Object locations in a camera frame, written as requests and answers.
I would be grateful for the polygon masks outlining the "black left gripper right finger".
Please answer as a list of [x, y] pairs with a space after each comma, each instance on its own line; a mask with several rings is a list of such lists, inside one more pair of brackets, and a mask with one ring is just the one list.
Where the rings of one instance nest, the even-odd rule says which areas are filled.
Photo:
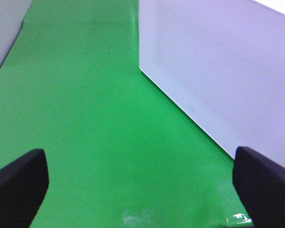
[[285, 228], [285, 168], [257, 151], [236, 149], [232, 183], [256, 228]]

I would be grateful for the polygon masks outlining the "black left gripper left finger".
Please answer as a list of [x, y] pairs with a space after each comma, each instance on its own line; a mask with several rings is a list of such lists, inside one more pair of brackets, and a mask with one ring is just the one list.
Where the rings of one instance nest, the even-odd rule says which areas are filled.
[[0, 228], [28, 228], [49, 186], [46, 154], [33, 149], [0, 169]]

